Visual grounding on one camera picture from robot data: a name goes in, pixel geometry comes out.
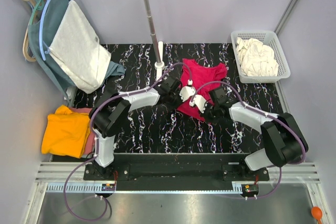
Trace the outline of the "red t shirt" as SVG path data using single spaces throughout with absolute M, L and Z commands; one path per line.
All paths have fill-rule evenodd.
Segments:
M 194 59 L 183 59 L 183 63 L 185 63 L 191 70 L 193 86 L 195 87 L 196 90 L 208 82 L 222 81 L 227 76 L 227 68 L 226 65 L 223 63 L 220 63 L 215 67 L 202 67 Z M 181 76 L 181 82 L 183 86 L 187 85 L 188 79 L 189 79 L 189 71 L 187 67 L 183 65 L 183 73 Z M 203 87 L 197 94 L 204 97 L 205 100 L 209 100 L 210 99 L 210 96 L 208 94 L 209 91 L 216 89 L 219 86 L 220 86 L 219 83 L 209 84 Z M 188 99 L 186 102 L 180 105 L 177 108 L 177 111 L 185 115 L 191 116 L 195 119 L 198 119 L 201 122 L 204 122 L 205 119 L 200 116 L 198 108 L 197 107 L 192 108 L 189 105 L 189 101 L 190 99 Z

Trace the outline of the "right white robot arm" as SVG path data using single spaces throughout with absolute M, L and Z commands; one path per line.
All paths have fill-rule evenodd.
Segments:
M 263 148 L 247 155 L 244 162 L 249 170 L 283 167 L 305 160 L 308 144 L 290 113 L 274 114 L 253 108 L 245 102 L 230 100 L 222 87 L 209 92 L 209 100 L 197 94 L 194 98 L 201 117 L 208 123 L 223 118 L 240 122 L 262 136 Z

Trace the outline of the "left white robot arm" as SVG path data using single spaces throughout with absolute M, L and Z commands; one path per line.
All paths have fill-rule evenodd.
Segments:
M 131 92 L 109 89 L 89 113 L 90 129 L 95 135 L 94 162 L 106 168 L 114 161 L 114 139 L 131 111 L 159 104 L 175 109 L 182 104 L 181 89 L 182 82 L 173 77 Z

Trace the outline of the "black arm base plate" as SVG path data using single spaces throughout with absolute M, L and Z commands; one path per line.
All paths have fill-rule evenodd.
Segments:
M 234 182 L 267 182 L 266 168 L 255 172 L 244 154 L 126 154 L 116 153 L 106 168 L 85 167 L 84 180 L 117 182 L 117 191 L 233 191 Z

